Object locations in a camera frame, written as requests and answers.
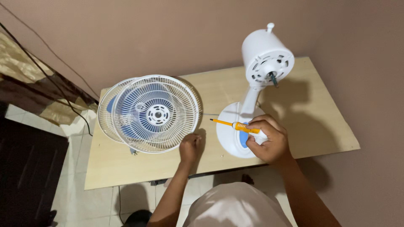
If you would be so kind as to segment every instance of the wooden table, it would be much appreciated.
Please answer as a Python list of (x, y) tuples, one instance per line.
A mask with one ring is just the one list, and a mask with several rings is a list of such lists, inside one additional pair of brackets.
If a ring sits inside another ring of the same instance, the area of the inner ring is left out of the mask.
[[(204, 151), (194, 173), (213, 172), (262, 164), (258, 158), (228, 154), (220, 145), (216, 125), (209, 118), (240, 101), (248, 83), (244, 67), (181, 76), (192, 84), (202, 101), (203, 115), (197, 132), (204, 134)], [(102, 90), (101, 97), (107, 89)], [(278, 89), (268, 86), (259, 96), (261, 108), (288, 130), (295, 158), (359, 149), (308, 57), (297, 58)], [(131, 155), (129, 148), (106, 137), (95, 125), (85, 190), (170, 178), (180, 161), (178, 149), (162, 154)]]

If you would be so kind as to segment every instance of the wire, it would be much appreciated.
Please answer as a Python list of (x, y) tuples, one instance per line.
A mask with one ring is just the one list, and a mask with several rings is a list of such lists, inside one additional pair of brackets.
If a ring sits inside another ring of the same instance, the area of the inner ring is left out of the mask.
[(17, 17), (13, 12), (11, 12), (7, 7), (5, 7), (1, 2), (0, 6), (2, 6), (7, 12), (9, 12), (13, 17), (15, 17), (18, 21), (20, 21), (23, 25), (25, 25), (29, 30), (31, 30), (33, 33), (36, 34), (36, 36), (45, 44), (45, 46), (59, 59), (63, 64), (65, 64), (69, 69), (71, 69), (74, 73), (76, 73), (83, 81), (84, 83), (88, 86), (88, 88), (97, 96), (100, 98), (97, 93), (90, 87), (90, 85), (87, 83), (87, 81), (78, 73), (76, 72), (70, 65), (68, 65), (65, 61), (63, 61), (53, 50), (52, 48), (45, 42), (45, 40), (33, 29), (31, 28), (28, 24), (26, 24), (24, 21), (22, 21), (19, 17)]
[(42, 73), (46, 76), (46, 78), (48, 78), (48, 80), (50, 80), (56, 87), (57, 89), (59, 89), (59, 91), (62, 93), (62, 96), (66, 99), (67, 103), (69, 104), (70, 108), (72, 109), (72, 111), (76, 114), (78, 114), (81, 118), (84, 119), (84, 121), (87, 124), (87, 128), (88, 128), (88, 133), (90, 134), (90, 136), (93, 136), (90, 132), (90, 125), (88, 124), (87, 120), (85, 117), (81, 116), (78, 112), (76, 112), (73, 108), (73, 106), (70, 104), (70, 101), (67, 99), (66, 94), (62, 91), (62, 89), (60, 89), (60, 87), (50, 78), (50, 76), (39, 66), (39, 64), (31, 57), (31, 55), (24, 49), (24, 47), (20, 44), (20, 42), (13, 36), (13, 34), (11, 34), (6, 27), (0, 23), (0, 26), (4, 29), (4, 31), (7, 32), (7, 34), (14, 39), (14, 41), (18, 44), (18, 46), (21, 48), (21, 50), (24, 51), (24, 53), (31, 59), (31, 61), (33, 61), (33, 63), (42, 71)]
[(118, 186), (118, 192), (119, 192), (119, 219), (121, 219), (122, 225), (125, 223), (122, 221), (121, 218), (121, 186)]

